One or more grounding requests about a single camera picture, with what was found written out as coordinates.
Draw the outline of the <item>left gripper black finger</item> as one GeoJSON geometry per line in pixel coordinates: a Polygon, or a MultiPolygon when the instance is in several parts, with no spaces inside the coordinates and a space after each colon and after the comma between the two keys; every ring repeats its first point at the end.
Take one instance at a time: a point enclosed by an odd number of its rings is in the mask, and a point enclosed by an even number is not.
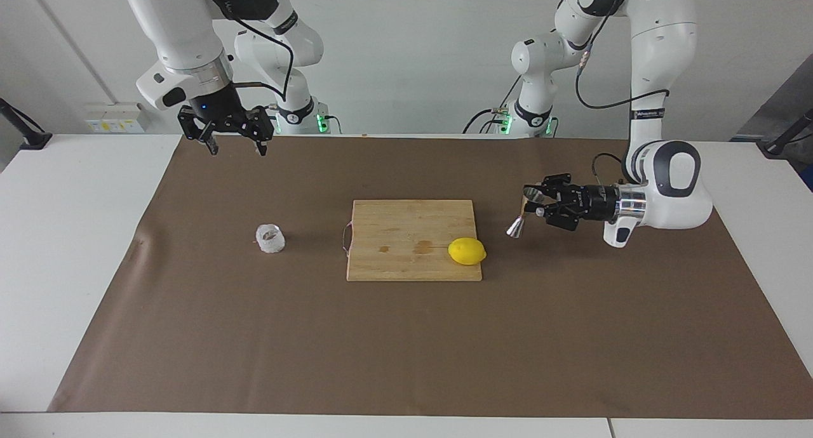
{"type": "Polygon", "coordinates": [[[544,204],[536,209],[537,217],[545,219],[547,225],[575,232],[580,223],[580,216],[575,215],[561,204],[544,204]]]}
{"type": "Polygon", "coordinates": [[[543,178],[534,185],[537,204],[577,204],[580,202],[580,187],[572,183],[572,175],[557,174],[543,178]]]}

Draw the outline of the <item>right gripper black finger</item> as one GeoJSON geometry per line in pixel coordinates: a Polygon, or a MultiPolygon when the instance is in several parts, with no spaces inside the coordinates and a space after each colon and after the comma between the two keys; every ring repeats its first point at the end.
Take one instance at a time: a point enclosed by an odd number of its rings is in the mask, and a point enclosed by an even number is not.
{"type": "Polygon", "coordinates": [[[255,107],[245,111],[238,121],[238,134],[251,140],[261,157],[267,155],[267,143],[275,134],[275,126],[265,107],[255,107]]]}
{"type": "Polygon", "coordinates": [[[218,154],[218,145],[214,138],[215,122],[201,120],[192,107],[181,107],[177,119],[187,140],[197,141],[206,146],[212,156],[218,154]]]}

